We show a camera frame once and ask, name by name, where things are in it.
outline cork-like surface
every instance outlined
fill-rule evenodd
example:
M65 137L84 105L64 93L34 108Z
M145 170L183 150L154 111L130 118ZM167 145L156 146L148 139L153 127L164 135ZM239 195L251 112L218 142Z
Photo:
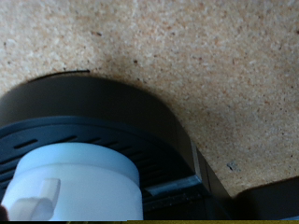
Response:
M0 2L0 95L85 70L162 99L230 195L299 175L299 1Z

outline white plastic part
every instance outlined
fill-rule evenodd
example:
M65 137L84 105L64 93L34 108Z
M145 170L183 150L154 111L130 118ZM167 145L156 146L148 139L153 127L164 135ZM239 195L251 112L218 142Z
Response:
M109 148L61 143L19 162L1 204L10 220L142 220L135 165Z

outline white cylinder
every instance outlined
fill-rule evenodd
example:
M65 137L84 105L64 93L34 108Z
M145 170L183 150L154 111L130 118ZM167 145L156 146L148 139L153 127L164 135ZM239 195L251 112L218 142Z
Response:
M1 204L10 220L142 220L139 173L122 154L83 143L37 148L18 163Z

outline black grille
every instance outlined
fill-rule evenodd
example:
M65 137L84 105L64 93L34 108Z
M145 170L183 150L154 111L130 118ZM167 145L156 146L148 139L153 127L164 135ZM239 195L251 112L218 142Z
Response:
M0 130L0 200L22 156L37 147L62 142L109 147L129 158L140 173L144 203L151 204L148 208L155 197L145 188L193 175L173 148L132 127L98 119L33 119Z

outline ventilation slot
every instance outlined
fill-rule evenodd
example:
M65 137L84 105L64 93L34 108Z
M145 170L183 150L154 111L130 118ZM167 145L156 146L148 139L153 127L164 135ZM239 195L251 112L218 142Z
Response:
M25 142L25 143L16 145L16 146L14 146L14 148L15 148L15 149L20 149L20 148L22 148L22 147L28 147L28 146L32 145L33 143L35 143L35 142L37 142L37 140L36 140L36 139L33 139L33 140L28 141L28 142Z
M72 135L72 136L69 136L69 137L66 137L66 138L63 138L61 140L58 140L56 142L53 142L53 144L57 144L57 143L64 143L64 142L70 142L70 141L73 141L77 139L77 137L75 135Z
M126 157L134 157L134 156L139 156L139 155L144 155L144 152L142 151L136 151L136 152L132 152L132 153L129 153L129 154L125 154Z
M93 138L89 141L86 141L86 143L90 143L90 144L97 144L98 142L100 142L102 140L102 138Z
M12 179L13 175L10 175L9 177L0 180L0 184L4 185L6 182L10 181Z
M16 169L16 167L13 167L13 168L10 168L10 169L6 169L6 170L4 170L4 171L1 171L1 172L0 172L0 175L3 175L3 174L5 174L5 173L11 172L11 171L14 171L15 169Z
M102 146L103 147L115 147L118 144L119 144L119 142L113 141L113 142L110 142L110 143L103 144Z
M161 170L156 170L154 172L148 172L146 174L143 174L144 179L150 179L157 176L165 176L165 173Z
M151 158L144 158L142 160L132 160L133 163L138 167L138 169L143 169L144 167L147 167L149 165L152 165Z
M139 173L140 174L144 174L147 172L155 172L156 170L159 170L160 167L157 164L151 164L149 166L143 167L143 168L139 168Z
M9 182L11 181L12 177L10 179L7 179L6 181L1 181L0 184L1 184L1 189L6 189Z
M118 152L123 153L124 151L127 151L131 149L132 147L121 147L120 149L117 149Z
M141 188L150 187L150 186L155 186L155 185L161 184L162 182L164 182L166 180L168 180L166 175L158 175L152 179L146 179L146 180L144 180L142 178L142 179L140 179L140 185L141 185Z
M20 156L17 156L17 157L13 157L13 158L10 158L8 160L5 160L5 161L1 161L0 162L0 165L4 165L4 164L7 164L9 162L12 162L12 161L17 161L19 160L20 158L22 158L24 156L24 154L20 155Z

